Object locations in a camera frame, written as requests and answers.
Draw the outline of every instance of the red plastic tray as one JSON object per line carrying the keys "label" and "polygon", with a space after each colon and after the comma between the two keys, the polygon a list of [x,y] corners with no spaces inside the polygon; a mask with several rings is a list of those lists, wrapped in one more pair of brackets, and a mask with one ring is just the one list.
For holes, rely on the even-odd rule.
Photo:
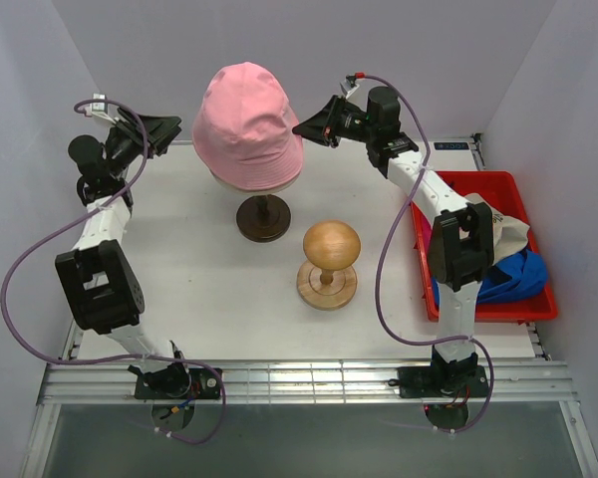
{"label": "red plastic tray", "polygon": [[[520,194],[511,174],[504,171],[438,171],[439,176],[458,194],[467,195],[477,192],[482,198],[498,209],[501,213],[529,223]],[[421,275],[423,278],[428,319],[433,322],[439,320],[439,308],[435,303],[432,291],[430,270],[426,244],[424,243],[422,224],[427,221],[417,206],[412,206],[412,216],[417,234],[419,260],[421,261]],[[529,229],[529,249],[539,253],[534,234]],[[549,321],[558,315],[556,301],[549,284],[542,292],[530,299],[508,304],[483,304],[476,306],[477,322],[525,322]]]}

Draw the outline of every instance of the white tabletop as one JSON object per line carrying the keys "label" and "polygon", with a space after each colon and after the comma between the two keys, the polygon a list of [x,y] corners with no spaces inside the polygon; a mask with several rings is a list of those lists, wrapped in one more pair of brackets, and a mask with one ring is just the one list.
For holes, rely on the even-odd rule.
{"label": "white tabletop", "polygon": [[[433,151],[436,169],[475,170],[470,151]],[[145,293],[142,321],[150,334],[172,339],[186,357],[235,360],[428,359],[430,348],[406,347],[381,328],[373,289],[386,234],[405,199],[367,159],[362,145],[330,149],[305,142],[298,180],[278,195],[292,223],[279,240],[245,239],[235,212],[245,196],[221,187],[191,145],[176,145],[149,163],[133,190],[135,208],[124,251]],[[299,297],[303,235],[316,222],[339,219],[356,229],[362,252],[358,289],[341,310],[321,312]],[[407,213],[388,254],[383,308],[402,337],[429,340],[421,272]],[[477,324],[476,336],[495,358],[530,358],[525,326]],[[81,359],[122,352],[86,332]]]}

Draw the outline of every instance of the gray floor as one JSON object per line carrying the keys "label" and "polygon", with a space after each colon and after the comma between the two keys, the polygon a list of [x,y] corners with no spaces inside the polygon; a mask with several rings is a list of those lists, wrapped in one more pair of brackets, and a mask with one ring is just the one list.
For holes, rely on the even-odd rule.
{"label": "gray floor", "polygon": [[[200,436],[217,412],[200,407],[186,432]],[[45,476],[581,476],[557,403],[494,403],[454,439],[382,420],[427,424],[412,404],[231,406],[194,447],[152,433],[148,406],[65,405]]]}

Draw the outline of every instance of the gray wall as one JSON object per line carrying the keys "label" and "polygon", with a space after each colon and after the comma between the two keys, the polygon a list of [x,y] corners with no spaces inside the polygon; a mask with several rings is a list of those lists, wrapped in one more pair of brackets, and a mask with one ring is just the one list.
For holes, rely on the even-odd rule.
{"label": "gray wall", "polygon": [[[95,84],[50,0],[0,0],[0,283],[16,256],[81,212],[71,138],[93,131],[72,105]],[[53,266],[76,235],[52,242],[14,279],[11,312],[25,337],[57,354],[70,314]],[[45,365],[0,316],[0,478],[17,476]]]}
{"label": "gray wall", "polygon": [[53,0],[96,83],[184,134],[225,65],[272,71],[300,119],[345,74],[393,81],[429,135],[485,128],[554,0]]}
{"label": "gray wall", "polygon": [[569,362],[598,454],[598,0],[556,3],[485,140],[543,249],[560,317],[541,336]]}

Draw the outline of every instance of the pink bucket hat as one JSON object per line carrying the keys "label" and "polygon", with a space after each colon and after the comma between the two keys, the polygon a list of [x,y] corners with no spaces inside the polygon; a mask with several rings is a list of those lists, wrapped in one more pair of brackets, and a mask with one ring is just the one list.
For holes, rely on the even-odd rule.
{"label": "pink bucket hat", "polygon": [[192,143],[210,172],[246,191],[282,186],[303,166],[298,123],[277,79],[252,63],[222,68],[210,81]]}

